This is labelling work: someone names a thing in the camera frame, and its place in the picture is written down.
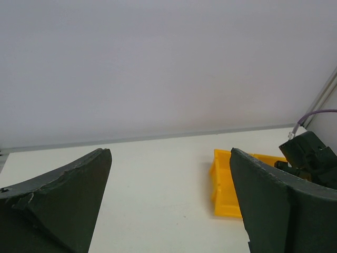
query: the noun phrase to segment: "purple cable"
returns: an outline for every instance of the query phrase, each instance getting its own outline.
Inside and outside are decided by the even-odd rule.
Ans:
[[[297,130],[299,129],[300,125],[303,123],[304,120],[306,120],[311,115],[315,115],[315,114],[318,114],[318,113],[324,113],[324,112],[337,112],[337,109],[317,110],[317,111],[313,111],[313,112],[309,112],[309,113],[305,114],[303,117],[300,118],[300,120],[294,126],[293,131],[292,131],[294,136],[296,135]]]

